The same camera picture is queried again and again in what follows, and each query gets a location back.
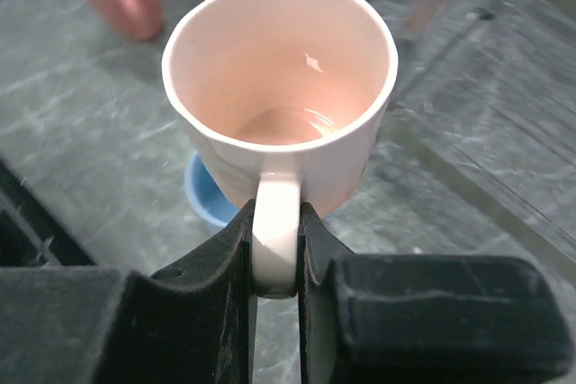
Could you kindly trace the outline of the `orange white mug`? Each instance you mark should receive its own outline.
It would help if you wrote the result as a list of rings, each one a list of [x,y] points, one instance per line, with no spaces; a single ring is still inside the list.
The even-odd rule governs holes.
[[[204,0],[163,52],[166,96],[237,207],[255,293],[296,291],[301,205],[327,217],[365,171],[399,66],[366,0]]]

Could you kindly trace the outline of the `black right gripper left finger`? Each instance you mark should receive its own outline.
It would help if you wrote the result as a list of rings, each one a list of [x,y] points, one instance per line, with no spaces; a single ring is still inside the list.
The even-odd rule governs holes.
[[[249,382],[253,213],[150,276],[2,244],[2,382]]]

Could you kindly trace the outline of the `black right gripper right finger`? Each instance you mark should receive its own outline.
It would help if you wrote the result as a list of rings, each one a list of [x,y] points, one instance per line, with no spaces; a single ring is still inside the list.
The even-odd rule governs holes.
[[[305,383],[545,383],[575,359],[543,274],[490,255],[352,252],[300,210]]]

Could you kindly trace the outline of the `blue mug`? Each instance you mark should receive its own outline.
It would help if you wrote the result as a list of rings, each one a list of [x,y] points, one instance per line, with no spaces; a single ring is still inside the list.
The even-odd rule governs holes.
[[[239,212],[224,196],[196,152],[190,155],[184,170],[184,192],[209,236],[221,231]]]

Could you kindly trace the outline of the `metal two-tier dish rack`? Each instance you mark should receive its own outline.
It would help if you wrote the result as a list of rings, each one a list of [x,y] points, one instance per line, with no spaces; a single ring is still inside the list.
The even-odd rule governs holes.
[[[393,136],[575,278],[575,0],[394,0]]]

